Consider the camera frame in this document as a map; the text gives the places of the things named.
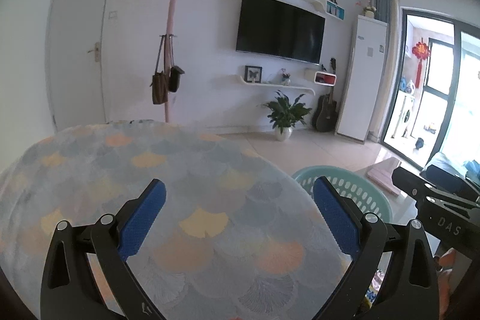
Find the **person's right hand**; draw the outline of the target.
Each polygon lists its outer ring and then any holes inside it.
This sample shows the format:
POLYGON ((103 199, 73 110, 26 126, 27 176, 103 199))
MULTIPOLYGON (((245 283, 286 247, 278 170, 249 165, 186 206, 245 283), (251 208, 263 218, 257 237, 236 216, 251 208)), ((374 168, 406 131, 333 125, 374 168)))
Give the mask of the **person's right hand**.
POLYGON ((456 250, 448 249, 441 257, 435 256, 435 265, 438 273, 438 286, 439 286, 439 318, 443 319, 447 312, 451 287, 450 277, 453 269, 454 262, 456 260, 456 250))

